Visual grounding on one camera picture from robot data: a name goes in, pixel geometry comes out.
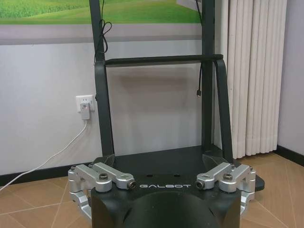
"green field image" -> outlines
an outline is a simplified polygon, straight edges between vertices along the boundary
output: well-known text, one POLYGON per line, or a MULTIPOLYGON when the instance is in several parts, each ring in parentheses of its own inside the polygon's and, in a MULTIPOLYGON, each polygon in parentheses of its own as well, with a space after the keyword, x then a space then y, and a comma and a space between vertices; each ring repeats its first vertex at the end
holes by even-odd
MULTIPOLYGON (((199 23, 197 12, 176 0, 106 0, 104 19, 116 24, 199 23)), ((0 24, 90 23, 89 0, 0 0, 0 24)))

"plug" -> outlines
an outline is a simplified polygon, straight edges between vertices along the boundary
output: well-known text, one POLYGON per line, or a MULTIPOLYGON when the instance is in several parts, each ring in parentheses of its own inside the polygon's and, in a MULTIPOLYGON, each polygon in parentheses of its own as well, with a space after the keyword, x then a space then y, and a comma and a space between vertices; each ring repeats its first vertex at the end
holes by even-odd
POLYGON ((199 89, 196 91, 196 96, 198 96, 198 97, 201 96, 201 91, 199 89))
POLYGON ((90 103, 81 103, 80 104, 80 113, 83 120, 89 120, 90 115, 90 103))

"white wall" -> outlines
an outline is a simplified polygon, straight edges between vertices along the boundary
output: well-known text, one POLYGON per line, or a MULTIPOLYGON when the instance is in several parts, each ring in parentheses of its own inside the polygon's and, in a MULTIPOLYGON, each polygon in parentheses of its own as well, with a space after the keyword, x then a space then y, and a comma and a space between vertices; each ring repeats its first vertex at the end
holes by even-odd
MULTIPOLYGON (((200 41, 110 43, 108 58, 199 54, 200 41)), ((83 127, 75 96, 95 94, 93 44, 0 46, 0 175, 36 167, 83 127)), ((198 65, 108 71, 117 154, 200 145, 198 65)), ((97 112, 46 167, 101 155, 97 112)))
POLYGON ((287 1, 278 145, 304 154, 304 1, 287 1))

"logo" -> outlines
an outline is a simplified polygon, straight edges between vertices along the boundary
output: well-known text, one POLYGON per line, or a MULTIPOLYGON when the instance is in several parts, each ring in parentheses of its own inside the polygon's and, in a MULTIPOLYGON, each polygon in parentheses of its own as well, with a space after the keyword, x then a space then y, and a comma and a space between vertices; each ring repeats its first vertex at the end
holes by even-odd
POLYGON ((159 185, 159 184, 141 184, 139 187, 143 189, 150 189, 150 188, 156 188, 156 189, 180 189, 180 188, 189 188, 190 184, 166 184, 166 185, 159 185))

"black baseboard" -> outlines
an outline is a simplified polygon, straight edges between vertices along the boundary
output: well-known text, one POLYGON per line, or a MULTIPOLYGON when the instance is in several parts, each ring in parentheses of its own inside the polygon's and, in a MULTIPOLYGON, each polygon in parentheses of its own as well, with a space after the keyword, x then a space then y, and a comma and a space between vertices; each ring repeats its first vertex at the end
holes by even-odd
MULTIPOLYGON (((67 176, 68 170, 71 168, 72 165, 66 165, 66 166, 59 166, 59 167, 53 167, 48 169, 42 169, 42 170, 36 170, 29 174, 26 174, 16 181, 14 181, 14 184, 17 183, 24 183, 24 182, 30 182, 30 181, 38 181, 38 180, 44 180, 44 179, 50 179, 50 178, 56 178, 56 177, 65 177, 67 176)), ((18 173, 11 173, 11 174, 5 174, 0 176, 0 186, 3 186, 10 182, 12 179, 20 175, 21 172, 18 173)))
POLYGON ((304 155, 294 152, 290 149, 287 149, 283 146, 277 146, 276 151, 274 151, 274 153, 287 158, 288 160, 291 160, 299 165, 304 166, 304 155))

